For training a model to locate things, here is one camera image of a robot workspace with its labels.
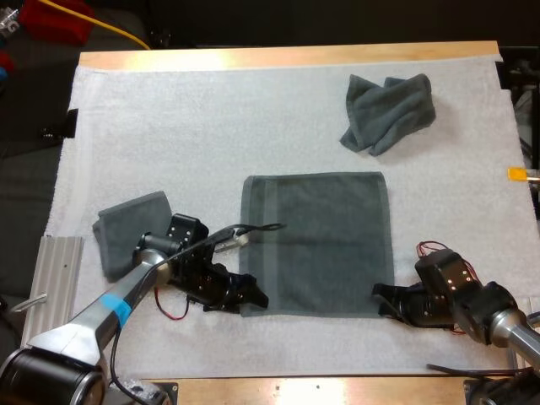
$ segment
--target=wooden table edge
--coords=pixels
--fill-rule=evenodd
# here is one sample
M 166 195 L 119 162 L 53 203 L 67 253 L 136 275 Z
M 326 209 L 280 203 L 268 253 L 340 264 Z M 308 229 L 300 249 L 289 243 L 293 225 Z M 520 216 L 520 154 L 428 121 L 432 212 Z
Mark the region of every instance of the wooden table edge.
M 406 62 L 499 54 L 497 42 L 419 42 L 275 48 L 83 52 L 79 66 L 135 72 L 203 71 L 363 62 Z

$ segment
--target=black cable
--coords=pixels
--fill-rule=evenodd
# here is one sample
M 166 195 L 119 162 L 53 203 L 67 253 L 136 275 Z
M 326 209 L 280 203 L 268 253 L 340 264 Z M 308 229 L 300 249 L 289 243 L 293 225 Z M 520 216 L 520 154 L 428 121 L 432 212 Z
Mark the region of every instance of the black cable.
M 122 328 L 119 327 L 118 330 L 116 331 L 116 335 L 115 335 L 115 340 L 112 342 L 112 350 L 111 350 L 111 363 L 110 363 L 110 368 L 111 368 L 111 380 L 112 382 L 115 383 L 115 386 L 118 387 L 118 389 L 124 393 L 125 395 L 127 395 L 128 397 L 130 397 L 133 401 L 135 401 L 136 403 L 140 403 L 141 405 L 152 405 L 151 403 L 149 402 L 146 402 L 144 399 L 142 399 L 141 397 L 138 397 L 137 395 L 135 395 L 134 393 L 132 393 L 131 391 L 129 391 L 119 380 L 118 380 L 118 376 L 116 376 L 116 370 L 115 370 L 115 362 L 116 362 L 116 348 L 118 347 L 118 340 L 120 340 L 120 334 L 122 333 Z
M 451 369 L 449 367 L 444 367 L 442 365 L 436 365 L 436 364 L 427 364 L 426 368 L 428 370 L 440 371 L 441 373 L 445 373 L 447 375 L 453 375 L 456 377 L 471 377 L 471 378 L 504 377 L 508 375 L 519 374 L 529 369 L 529 368 L 525 368 L 525 369 L 515 369 L 515 370 L 456 370 L 456 369 Z
M 181 258 L 188 253 L 192 253 L 195 249 L 198 247 L 201 247 L 208 243 L 209 241 L 213 240 L 219 240 L 218 236 L 221 236 L 222 234 L 234 231 L 237 229 L 243 230 L 243 232 L 240 235 L 246 234 L 247 232 L 251 232 L 252 230 L 279 230 L 283 228 L 284 225 L 282 224 L 267 224 L 263 226 L 254 226 L 254 225 L 244 225 L 244 224 L 235 224 L 227 226 L 213 234 L 211 234 L 208 238 L 200 240 L 199 242 L 195 243 L 194 245 L 189 246 L 188 248 L 184 249 L 183 251 L 179 251 L 175 253 L 172 256 L 167 257 L 166 259 L 162 260 L 161 262 L 158 262 L 154 264 L 147 272 L 144 274 L 143 279 L 141 280 L 137 293 L 135 294 L 135 300 L 137 297 L 141 294 L 141 289 L 146 284 L 146 281 L 150 277 L 151 274 L 153 274 L 159 267 L 163 266 L 164 264 L 171 262 L 172 260 Z M 111 362 L 109 364 L 109 368 L 111 369 L 111 379 L 112 382 L 115 383 L 115 385 L 118 387 L 120 391 L 122 391 L 124 394 L 126 394 L 128 397 L 130 397 L 133 401 L 140 403 L 141 405 L 151 405 L 150 403 L 144 401 L 141 397 L 138 397 L 137 395 L 133 394 L 131 391 L 129 391 L 119 380 L 116 376 L 116 349 L 118 347 L 118 340 L 120 339 L 120 334 L 122 333 L 122 328 L 118 327 L 118 330 L 116 331 L 115 339 L 112 343 L 112 349 L 111 349 Z

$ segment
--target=red wire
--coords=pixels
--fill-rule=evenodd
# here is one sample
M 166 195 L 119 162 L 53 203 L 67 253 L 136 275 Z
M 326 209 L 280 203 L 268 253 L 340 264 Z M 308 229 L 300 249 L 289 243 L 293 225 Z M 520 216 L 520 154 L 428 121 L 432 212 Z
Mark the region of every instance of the red wire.
M 166 310 L 164 310 L 162 307 L 161 307 L 161 304 L 159 302 L 159 289 L 157 287 L 154 288 L 154 298 L 155 298 L 155 304 L 158 306 L 158 309 L 159 311 L 167 316 L 169 319 L 173 320 L 173 321 L 181 321 L 182 319 L 184 319 L 187 315 L 187 312 L 189 311 L 189 299 L 186 298 L 186 311 L 184 312 L 184 315 L 182 316 L 174 316 L 174 315 L 171 315 L 169 312 L 167 312 Z

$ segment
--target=metal bracket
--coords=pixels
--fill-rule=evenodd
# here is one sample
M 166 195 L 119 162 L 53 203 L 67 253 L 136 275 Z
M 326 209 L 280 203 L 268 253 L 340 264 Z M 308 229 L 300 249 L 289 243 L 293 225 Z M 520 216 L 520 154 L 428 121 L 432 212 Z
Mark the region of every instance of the metal bracket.
M 71 317 L 83 244 L 84 239 L 77 236 L 41 238 L 30 298 L 12 309 L 14 312 L 28 311 L 21 347 L 34 336 L 63 325 Z

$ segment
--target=gray towel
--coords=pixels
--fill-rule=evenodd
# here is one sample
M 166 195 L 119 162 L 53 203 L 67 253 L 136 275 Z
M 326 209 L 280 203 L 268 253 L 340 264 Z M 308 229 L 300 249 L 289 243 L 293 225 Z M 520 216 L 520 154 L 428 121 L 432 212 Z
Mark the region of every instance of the gray towel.
M 240 273 L 256 277 L 274 314 L 377 317 L 375 283 L 393 283 L 386 183 L 381 173 L 251 176 L 241 222 L 286 228 L 250 235 Z
M 386 78 L 384 87 L 351 74 L 346 104 L 350 127 L 341 144 L 354 152 L 371 147 L 373 156 L 435 120 L 425 74 L 408 80 Z
M 169 201 L 164 192 L 123 202 L 99 212 L 93 225 L 100 246 L 103 274 L 115 282 L 132 269 L 132 253 L 142 234 L 165 235 L 170 223 Z

